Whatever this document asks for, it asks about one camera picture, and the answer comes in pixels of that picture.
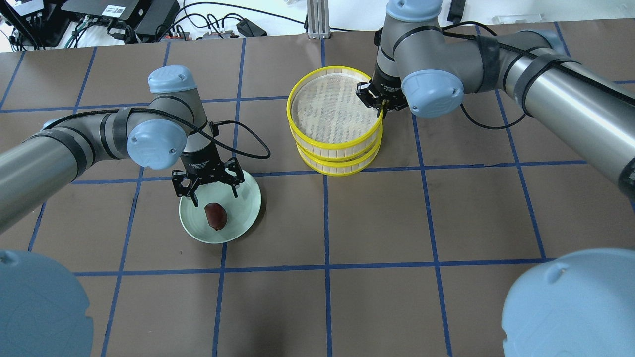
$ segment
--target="dark red object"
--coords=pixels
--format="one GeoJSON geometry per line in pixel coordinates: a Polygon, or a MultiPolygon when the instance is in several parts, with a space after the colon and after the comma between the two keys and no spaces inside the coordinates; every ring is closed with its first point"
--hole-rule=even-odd
{"type": "Polygon", "coordinates": [[[208,203],[205,206],[205,215],[207,216],[207,223],[217,231],[223,229],[227,224],[227,212],[223,206],[216,202],[208,203]]]}

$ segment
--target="stacked basket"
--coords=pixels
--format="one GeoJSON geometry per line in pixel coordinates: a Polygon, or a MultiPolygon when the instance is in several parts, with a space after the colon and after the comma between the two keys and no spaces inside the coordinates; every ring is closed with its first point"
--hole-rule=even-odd
{"type": "Polygon", "coordinates": [[[382,141],[384,112],[357,98],[370,78],[352,68],[331,66],[304,76],[287,101],[286,113],[300,157],[313,170],[346,176],[373,161],[382,141]]]}

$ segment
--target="white label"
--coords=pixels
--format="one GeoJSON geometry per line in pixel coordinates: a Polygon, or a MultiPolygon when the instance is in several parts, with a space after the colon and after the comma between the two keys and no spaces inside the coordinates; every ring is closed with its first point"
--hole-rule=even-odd
{"type": "Polygon", "coordinates": [[[102,16],[119,18],[125,9],[126,8],[121,6],[108,5],[106,6],[106,10],[102,13],[102,16]]]}

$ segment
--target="gray robot arm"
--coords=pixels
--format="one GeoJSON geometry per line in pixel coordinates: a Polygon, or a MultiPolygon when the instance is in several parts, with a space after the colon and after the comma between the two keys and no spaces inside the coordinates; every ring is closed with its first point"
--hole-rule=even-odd
{"type": "Polygon", "coordinates": [[[185,171],[174,170],[177,196],[191,197],[201,184],[244,182],[236,158],[223,162],[189,70],[168,66],[148,79],[154,99],[147,109],[82,113],[47,122],[22,144],[0,154],[0,232],[78,178],[95,163],[132,158],[141,166],[169,168],[181,157],[185,171]],[[188,186],[182,182],[189,179],[188,186]]]}
{"type": "Polygon", "coordinates": [[[503,90],[635,201],[633,93],[558,51],[547,31],[447,43],[441,3],[389,1],[373,79],[358,86],[362,101],[433,118],[456,109],[464,93],[503,90]]]}

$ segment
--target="light green plate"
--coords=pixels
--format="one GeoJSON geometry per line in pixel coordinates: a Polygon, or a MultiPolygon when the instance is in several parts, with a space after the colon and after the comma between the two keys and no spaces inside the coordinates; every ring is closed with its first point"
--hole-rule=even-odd
{"type": "Polygon", "coordinates": [[[256,221],[262,198],[258,182],[243,170],[244,182],[236,189],[234,198],[230,185],[214,182],[202,185],[196,190],[199,206],[194,207],[190,198],[181,197],[178,216],[187,234],[203,243],[219,244],[242,236],[256,221]],[[216,202],[227,212],[227,224],[216,231],[210,227],[205,215],[205,206],[216,202]]]}

